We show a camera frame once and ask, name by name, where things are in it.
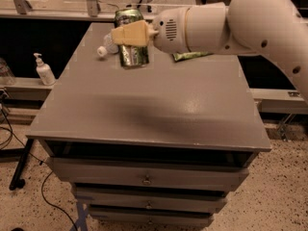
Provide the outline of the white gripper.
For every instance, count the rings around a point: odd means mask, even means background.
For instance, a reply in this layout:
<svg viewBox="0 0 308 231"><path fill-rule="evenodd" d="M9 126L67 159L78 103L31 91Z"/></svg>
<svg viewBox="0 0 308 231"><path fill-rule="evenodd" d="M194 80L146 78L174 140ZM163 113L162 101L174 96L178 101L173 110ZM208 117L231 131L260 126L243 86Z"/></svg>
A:
<svg viewBox="0 0 308 231"><path fill-rule="evenodd" d="M187 11L188 8L165 10L152 24L139 20L119 26L111 31L113 43L142 47L154 38L154 46L165 53L186 53L189 51L185 39Z"/></svg>

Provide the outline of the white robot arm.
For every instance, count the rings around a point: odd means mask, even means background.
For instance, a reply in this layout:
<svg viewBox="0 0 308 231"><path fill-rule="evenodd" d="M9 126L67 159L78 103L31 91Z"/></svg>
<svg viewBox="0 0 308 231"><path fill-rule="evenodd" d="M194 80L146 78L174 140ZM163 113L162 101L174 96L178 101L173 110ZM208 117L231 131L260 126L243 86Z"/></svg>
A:
<svg viewBox="0 0 308 231"><path fill-rule="evenodd" d="M165 10L111 31L117 45L173 53L260 55L308 102L308 26L291 0L231 0Z"/></svg>

